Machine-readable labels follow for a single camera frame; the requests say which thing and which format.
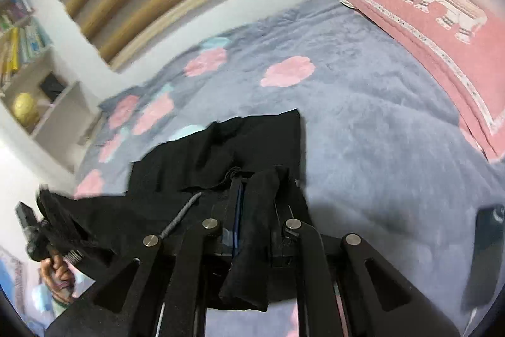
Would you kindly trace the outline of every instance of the pink circle pattern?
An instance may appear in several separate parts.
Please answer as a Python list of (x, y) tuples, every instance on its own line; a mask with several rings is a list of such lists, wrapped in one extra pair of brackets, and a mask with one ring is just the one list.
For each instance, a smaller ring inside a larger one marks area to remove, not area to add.
[(114, 109), (114, 112), (109, 118), (109, 127), (115, 129), (130, 119), (133, 111), (137, 107), (139, 97), (128, 95), (123, 98)]
[(116, 133), (115, 136), (109, 140), (100, 150), (100, 155), (98, 156), (99, 163), (107, 163), (112, 159), (114, 152), (118, 149), (123, 141), (123, 136), (121, 133)]
[(93, 169), (76, 187), (74, 198), (100, 196), (103, 187), (104, 180), (102, 179), (102, 173), (98, 169)]
[(259, 84), (287, 88), (308, 78), (314, 70), (316, 67), (308, 57), (293, 56), (270, 66)]
[(286, 337), (298, 337), (298, 306), (295, 304), (291, 314), (291, 325), (293, 328), (288, 332)]
[(219, 66), (226, 63), (226, 49), (214, 48), (205, 50), (188, 62), (184, 68), (184, 73), (188, 77), (199, 76), (205, 72), (217, 70)]
[(138, 136), (147, 132), (158, 120), (169, 114), (173, 109), (174, 101), (171, 100), (168, 93), (163, 93), (142, 111), (142, 116), (137, 120), (132, 133)]

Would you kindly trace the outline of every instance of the black fabric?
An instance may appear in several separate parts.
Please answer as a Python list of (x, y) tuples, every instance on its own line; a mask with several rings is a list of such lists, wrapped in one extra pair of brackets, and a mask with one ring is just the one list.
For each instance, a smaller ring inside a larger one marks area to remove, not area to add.
[(133, 164), (124, 196), (76, 202), (47, 192), (39, 207), (55, 227), (53, 236), (105, 262), (108, 250), (125, 255), (146, 235), (159, 234), (196, 192), (202, 195), (170, 236), (211, 217), (219, 209), (215, 205), (230, 200), (236, 176), (247, 178), (240, 241), (219, 298), (232, 309), (266, 311), (270, 229), (278, 224), (274, 204), (311, 224), (295, 183), (300, 178), (298, 111), (235, 117), (164, 143)]

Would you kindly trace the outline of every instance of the book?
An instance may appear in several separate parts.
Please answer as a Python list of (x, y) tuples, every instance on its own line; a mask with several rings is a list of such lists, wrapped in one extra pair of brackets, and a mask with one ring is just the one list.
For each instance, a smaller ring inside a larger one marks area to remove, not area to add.
[(14, 8), (16, 8), (21, 16), (26, 16), (28, 14), (28, 11), (25, 9), (23, 2), (21, 0), (11, 0)]
[(28, 25), (25, 26), (25, 39), (26, 39), (26, 51), (28, 53), (28, 60), (31, 60), (35, 56), (35, 51), (33, 50), (32, 46), (31, 46), (30, 28)]
[(26, 32), (22, 27), (19, 29), (19, 57), (22, 64), (28, 63), (29, 57), (28, 47), (26, 45)]
[(37, 35), (39, 36), (39, 41), (40, 41), (42, 47), (46, 48), (47, 46), (51, 45), (51, 39), (49, 38), (46, 31), (44, 30), (44, 27), (40, 25), (37, 18), (33, 17), (33, 18), (31, 18), (30, 21), (31, 21), (31, 25), (34, 25), (35, 28), (37, 29)]
[(32, 7), (30, 6), (30, 4), (28, 3), (28, 0), (21, 0), (21, 2), (23, 3), (23, 6), (25, 7), (26, 11), (28, 13), (32, 13), (33, 12), (33, 9)]
[(12, 68), (11, 68), (11, 61), (12, 61), (12, 44), (10, 41), (6, 42), (7, 45), (7, 54), (6, 58), (4, 61), (4, 66), (3, 66), (3, 85), (7, 85), (11, 81), (11, 75), (12, 75)]
[(10, 9), (5, 10), (5, 15), (9, 17), (10, 22), (15, 22), (18, 20), (16, 15), (14, 15), (14, 13)]
[(39, 50), (42, 50), (44, 48), (44, 42), (42, 42), (42, 38), (40, 37), (39, 27), (35, 22), (32, 22), (30, 26), (33, 28), (33, 34), (35, 35), (35, 40), (39, 45)]
[(3, 86), (3, 71), (6, 65), (6, 59), (7, 59), (7, 49), (8, 49), (8, 42), (3, 44), (2, 50), (0, 50), (0, 85)]
[(11, 34), (11, 71), (16, 73), (19, 70), (19, 28), (14, 27)]
[(4, 32), (8, 31), (12, 27), (12, 22), (7, 15), (4, 14), (0, 17), (0, 26), (2, 26), (2, 30)]
[(32, 25), (25, 26), (26, 31), (26, 41), (28, 42), (28, 48), (31, 50), (31, 57), (34, 57), (37, 53), (40, 52), (39, 43), (37, 42), (37, 38), (35, 37), (34, 28)]

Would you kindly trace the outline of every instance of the pink pillow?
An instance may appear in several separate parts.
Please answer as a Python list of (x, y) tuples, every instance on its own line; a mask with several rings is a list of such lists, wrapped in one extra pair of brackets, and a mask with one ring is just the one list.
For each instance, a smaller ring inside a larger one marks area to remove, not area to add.
[(488, 160), (505, 154), (505, 23), (471, 0), (347, 0), (440, 83)]

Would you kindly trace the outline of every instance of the silver screw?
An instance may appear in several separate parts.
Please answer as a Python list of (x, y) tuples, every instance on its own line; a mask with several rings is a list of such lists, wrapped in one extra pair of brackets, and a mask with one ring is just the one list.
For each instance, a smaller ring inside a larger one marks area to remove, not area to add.
[(214, 229), (215, 227), (218, 227), (218, 224), (219, 224), (219, 222), (213, 218), (205, 219), (201, 223), (201, 225), (204, 226), (204, 228), (206, 228), (206, 229)]
[(144, 237), (142, 243), (144, 243), (144, 246), (146, 247), (153, 247), (157, 245), (158, 241), (160, 240), (158, 239), (157, 236), (155, 236), (154, 234), (150, 234), (149, 236)]
[(361, 243), (361, 237), (359, 237), (357, 234), (351, 233), (345, 236), (345, 241), (351, 246), (357, 246)]
[(298, 219), (286, 220), (286, 227), (291, 230), (296, 230), (301, 227), (301, 221)]

